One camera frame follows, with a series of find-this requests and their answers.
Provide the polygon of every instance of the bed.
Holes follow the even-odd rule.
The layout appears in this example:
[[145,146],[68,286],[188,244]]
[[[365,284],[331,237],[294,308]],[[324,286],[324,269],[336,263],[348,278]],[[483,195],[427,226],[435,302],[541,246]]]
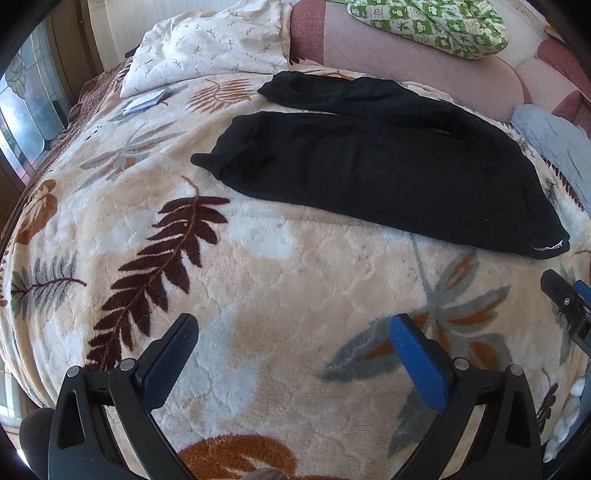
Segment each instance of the bed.
[[[209,152],[237,115],[291,111],[256,93],[272,74],[184,80],[157,106],[123,116],[130,66],[89,86],[2,237],[0,354],[36,403],[54,406],[69,366],[137,358],[189,312],[199,343],[154,418],[199,479],[263,465],[292,480],[390,478],[434,418],[389,343],[389,319],[408,312],[452,356],[522,365],[541,440],[550,438],[587,358],[539,280],[553,268],[589,281],[591,221],[511,126],[483,117],[519,143],[571,236],[570,251],[551,260],[241,195],[190,157]],[[367,73],[305,60],[290,68]],[[141,472],[131,447],[123,451]]]

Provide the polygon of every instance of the window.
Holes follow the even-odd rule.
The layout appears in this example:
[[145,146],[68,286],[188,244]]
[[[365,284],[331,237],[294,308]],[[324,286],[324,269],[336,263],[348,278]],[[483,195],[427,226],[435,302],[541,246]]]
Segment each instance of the window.
[[69,111],[42,22],[0,79],[0,150],[24,183],[51,150]]

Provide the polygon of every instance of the brown fern leaf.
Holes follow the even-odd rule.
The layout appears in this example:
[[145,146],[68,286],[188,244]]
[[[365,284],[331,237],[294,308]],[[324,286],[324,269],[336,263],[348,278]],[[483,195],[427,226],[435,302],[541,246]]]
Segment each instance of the brown fern leaf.
[[248,79],[228,80],[219,83],[210,79],[206,79],[206,81],[213,83],[213,85],[195,93],[189,100],[189,107],[193,112],[200,110],[201,112],[214,113],[243,100],[250,100],[255,93]]
[[538,420],[538,428],[540,429],[540,434],[544,431],[544,427],[546,426],[546,420],[550,418],[552,415],[552,406],[556,403],[556,391],[558,390],[558,383],[555,383],[550,386],[544,399],[542,401],[542,405],[537,411],[537,420]]
[[6,305],[8,305],[8,300],[6,300],[6,298],[4,298],[4,292],[3,292],[3,285],[4,285],[4,265],[6,265],[6,255],[8,255],[8,246],[6,248],[6,250],[4,251],[4,255],[2,256],[2,261],[0,262],[0,307],[5,307]]
[[583,207],[583,203],[581,203],[581,201],[579,200],[579,196],[574,191],[574,188],[570,184],[568,178],[566,178],[566,176],[564,175],[564,173],[562,173],[560,171],[560,169],[558,169],[558,167],[556,165],[554,165],[552,162],[546,160],[544,157],[542,157],[542,158],[546,162],[546,165],[548,165],[550,168],[552,168],[552,170],[554,170],[554,173],[556,174],[556,176],[562,182],[562,185],[564,186],[564,188],[566,190],[566,193],[568,193],[569,196],[574,200],[574,202],[577,205],[577,207],[579,207],[582,211],[584,211],[585,209]]
[[163,277],[189,293],[189,276],[181,260],[184,253],[189,261],[201,267],[200,241],[217,244],[217,234],[209,223],[227,223],[226,218],[211,205],[224,205],[221,197],[194,197],[171,200],[160,210],[164,217],[153,227],[159,232],[148,240],[153,243],[138,253],[138,258],[119,268],[130,272],[111,285],[116,290],[102,306],[108,312],[94,327],[102,333],[95,336],[86,359],[89,371],[110,370],[121,360],[121,341],[129,350],[134,344],[131,321],[138,330],[150,335],[152,312],[150,302],[168,311],[168,295]]

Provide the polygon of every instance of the black garment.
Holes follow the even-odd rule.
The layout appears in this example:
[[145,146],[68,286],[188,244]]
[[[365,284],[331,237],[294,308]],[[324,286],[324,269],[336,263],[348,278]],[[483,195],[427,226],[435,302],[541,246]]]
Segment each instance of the black garment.
[[211,154],[191,158],[229,187],[455,244],[540,259],[569,250],[534,166],[476,115],[367,77],[282,72],[259,93],[337,115],[234,118]]

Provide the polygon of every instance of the leaf pattern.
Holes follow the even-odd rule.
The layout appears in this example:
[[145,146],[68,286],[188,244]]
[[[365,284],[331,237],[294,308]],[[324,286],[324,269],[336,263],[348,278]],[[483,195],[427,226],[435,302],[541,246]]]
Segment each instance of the leaf pattern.
[[22,310],[47,311],[51,305],[60,307],[74,285],[86,287],[86,282],[75,278],[77,252],[72,258],[53,257],[51,264],[37,258],[31,271],[12,272],[11,306],[14,315]]
[[257,434],[229,434],[201,440],[178,456],[200,480],[234,480],[260,468],[278,468],[290,480],[344,480],[334,476],[298,475],[297,458],[279,440]]
[[546,420],[548,420],[552,416],[552,406],[556,403],[556,391],[558,390],[558,383],[552,383],[550,381],[550,376],[546,372],[546,370],[542,369],[542,372],[548,379],[548,391],[542,400],[542,405],[537,412],[537,420],[538,420],[538,428],[540,429],[540,434],[544,431],[544,427],[546,426]]
[[6,271],[6,256],[8,255],[8,246],[2,255],[0,261],[0,307],[8,305],[8,300],[4,297],[4,272]]
[[46,180],[31,196],[23,212],[22,223],[14,239],[15,243],[28,245],[57,212],[57,198],[50,192],[56,187],[55,180]]
[[[474,335],[496,318],[496,308],[507,298],[509,287],[496,288],[465,303],[453,305],[473,283],[479,263],[475,251],[459,255],[443,271],[435,287],[429,285],[418,253],[420,277],[427,304],[409,313],[424,332],[431,330],[443,349],[463,356],[479,368],[499,369],[511,363],[511,353],[501,334]],[[320,372],[325,381],[365,380],[391,372],[400,360],[390,344],[390,320],[400,312],[381,317],[358,333],[335,354]]]
[[193,112],[199,110],[214,113],[243,100],[250,100],[255,93],[248,79],[228,80],[226,82],[205,79],[205,81],[213,83],[213,85],[198,91],[191,97],[189,107]]
[[89,345],[87,370],[112,369],[121,360],[121,341],[132,351],[131,322],[146,336],[150,335],[152,307],[168,311],[168,294],[163,278],[183,292],[189,293],[190,282],[181,254],[197,267],[202,267],[200,242],[217,244],[217,234],[209,223],[227,223],[215,205],[225,205],[228,199],[203,197],[197,187],[183,177],[195,189],[193,197],[169,201],[160,210],[164,215],[153,225],[158,229],[148,237],[152,244],[138,253],[138,257],[119,268],[130,272],[111,285],[116,290],[104,303],[102,310],[108,312],[94,326],[104,332],[95,336]]
[[99,179],[105,178],[107,180],[116,179],[121,173],[137,163],[145,160],[150,155],[150,151],[160,145],[166,140],[178,137],[184,132],[174,134],[162,135],[156,137],[157,134],[166,130],[174,122],[160,125],[144,134],[137,135],[137,131],[129,138],[125,145],[118,150],[111,150],[101,155],[98,155],[80,165],[84,170],[91,170],[99,168],[100,170],[93,173],[79,188],[78,191],[83,190]]
[[[176,95],[177,93],[182,92],[183,90],[186,90],[188,88],[188,85],[179,85],[175,88],[169,88],[166,93],[164,94],[164,96],[162,97],[162,99],[160,100],[160,103],[158,105],[166,105],[168,106],[168,104],[166,103],[167,100],[169,100],[171,97],[173,97],[174,95]],[[134,112],[134,113],[130,113],[128,115],[124,115],[123,114],[123,110],[125,109],[125,107],[127,107],[131,102],[133,102],[134,99],[129,100],[126,104],[124,104],[121,107],[121,111],[115,115],[113,118],[109,119],[109,122],[116,122],[117,126],[126,124],[127,122],[129,122],[130,120],[133,120],[137,115],[141,115],[142,113],[145,112],[145,110],[141,110],[139,112]]]
[[576,206],[579,207],[582,211],[584,211],[583,203],[581,203],[581,201],[579,200],[579,196],[574,191],[574,188],[572,187],[572,185],[570,184],[568,178],[566,178],[564,173],[562,173],[560,171],[560,169],[556,165],[554,165],[552,162],[546,160],[544,157],[542,157],[542,159],[546,162],[546,165],[548,165],[554,171],[554,173],[556,174],[558,179],[562,182],[562,185],[563,185],[564,189],[566,190],[566,193],[568,193],[569,196],[574,200]]
[[418,390],[413,387],[398,413],[400,423],[390,438],[388,456],[396,455],[410,444],[420,443],[436,417],[437,412],[423,403]]
[[327,72],[326,70],[308,70],[306,71],[306,75],[314,74],[320,77],[338,77],[345,80],[355,80],[356,77],[352,77],[351,75],[345,75],[340,70],[336,70],[335,72]]

